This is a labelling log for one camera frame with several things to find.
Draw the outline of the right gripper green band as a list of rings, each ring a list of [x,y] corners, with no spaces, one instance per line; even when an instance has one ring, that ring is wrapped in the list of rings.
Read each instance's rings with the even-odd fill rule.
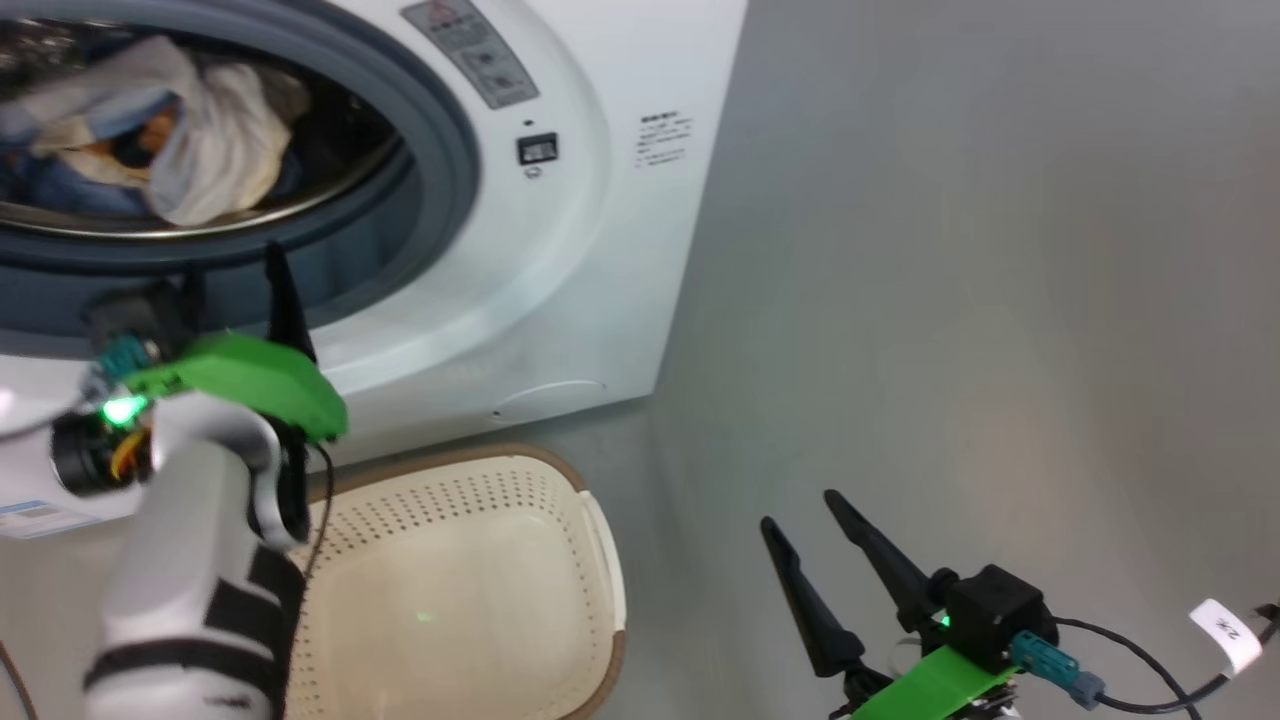
[[[927,577],[836,489],[823,493],[841,532],[865,556],[896,606],[916,661],[890,675],[861,661],[865,647],[846,630],[803,571],[773,518],[760,533],[814,674],[846,675],[846,702],[832,719],[993,719],[1012,707],[1019,671],[1014,641],[1023,632],[1056,644],[1043,593],[1002,568],[960,578]]]

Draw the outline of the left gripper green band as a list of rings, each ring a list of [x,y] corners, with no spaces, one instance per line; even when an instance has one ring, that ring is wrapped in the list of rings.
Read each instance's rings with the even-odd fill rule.
[[[266,338],[204,332],[206,274],[188,268],[180,288],[143,284],[108,291],[82,310],[109,386],[148,401],[198,392],[238,404],[333,442],[349,429],[344,400],[320,372],[285,250],[265,249],[270,286]]]

